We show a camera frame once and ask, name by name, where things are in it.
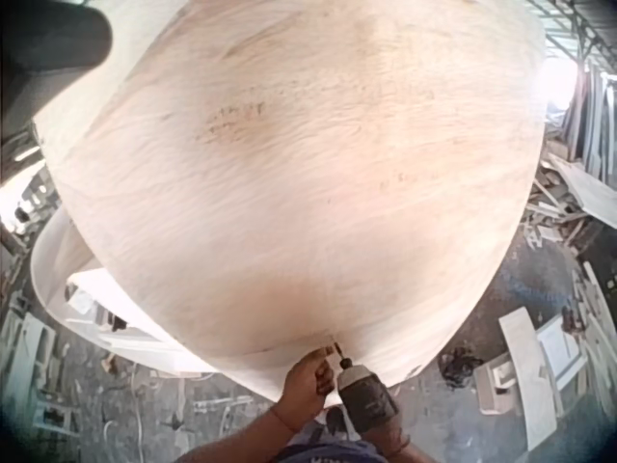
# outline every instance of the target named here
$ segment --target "cordless drill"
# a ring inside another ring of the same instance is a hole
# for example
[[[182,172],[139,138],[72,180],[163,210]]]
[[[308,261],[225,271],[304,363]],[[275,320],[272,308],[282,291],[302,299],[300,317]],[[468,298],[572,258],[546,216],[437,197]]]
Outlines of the cordless drill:
[[[360,434],[387,422],[398,414],[398,406],[375,373],[364,365],[353,365],[335,342],[342,373],[336,379],[338,395],[349,419]]]

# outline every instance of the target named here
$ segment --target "concrete floor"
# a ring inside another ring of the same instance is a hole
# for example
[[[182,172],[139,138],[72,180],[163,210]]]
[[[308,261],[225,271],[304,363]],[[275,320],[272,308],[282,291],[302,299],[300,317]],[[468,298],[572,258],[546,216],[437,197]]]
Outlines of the concrete floor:
[[[560,313],[573,297],[570,271],[575,264],[562,247],[545,242],[541,250],[532,251],[517,233],[482,299],[443,352],[463,345],[483,361],[505,352],[498,318],[526,306],[539,327]],[[196,445],[241,428],[270,405],[221,374],[202,380],[160,379],[137,366],[131,388],[132,364],[117,359],[118,373],[105,372],[101,361],[107,351],[59,326],[40,306],[34,312],[56,329],[57,355],[62,357],[67,349],[61,390],[81,409],[81,436],[58,447],[58,461],[139,461],[136,404],[148,463],[173,461]],[[588,394],[573,401],[557,432],[528,454],[523,415],[481,415],[472,381],[464,389],[450,390],[437,360],[392,393],[414,442],[442,462],[587,461],[608,435],[598,402]],[[207,413],[194,408],[198,400],[241,395],[250,396],[250,403],[231,405],[227,411],[222,404]]]

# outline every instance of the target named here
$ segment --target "person's hand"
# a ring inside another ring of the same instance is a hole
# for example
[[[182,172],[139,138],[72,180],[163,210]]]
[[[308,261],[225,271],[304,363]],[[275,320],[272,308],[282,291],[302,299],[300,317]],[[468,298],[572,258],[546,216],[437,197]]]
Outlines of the person's hand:
[[[409,436],[403,434],[401,423],[399,412],[384,424],[363,432],[361,437],[375,446],[382,455],[393,455],[409,444]]]
[[[335,373],[326,360],[333,352],[331,346],[313,350],[287,373],[282,397],[272,410],[292,431],[299,432],[319,415],[326,395],[335,389]]]

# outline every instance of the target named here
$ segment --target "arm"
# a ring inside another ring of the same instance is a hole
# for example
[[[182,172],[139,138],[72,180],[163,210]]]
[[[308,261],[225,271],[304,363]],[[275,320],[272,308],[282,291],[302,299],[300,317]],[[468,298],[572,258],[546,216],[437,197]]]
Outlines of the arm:
[[[335,388],[326,357],[331,347],[310,352],[285,378],[281,399],[245,429],[221,441],[194,449],[176,463],[266,463],[324,408]]]
[[[400,414],[389,422],[368,430],[362,438],[374,445],[389,463],[436,463],[412,444],[409,436],[403,434]]]

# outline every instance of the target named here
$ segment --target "shirt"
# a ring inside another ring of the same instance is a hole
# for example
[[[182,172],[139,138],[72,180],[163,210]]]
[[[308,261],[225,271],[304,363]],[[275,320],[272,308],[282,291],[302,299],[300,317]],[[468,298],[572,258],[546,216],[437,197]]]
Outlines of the shirt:
[[[317,445],[295,445],[285,448],[277,463],[388,463],[367,442],[337,442]]]

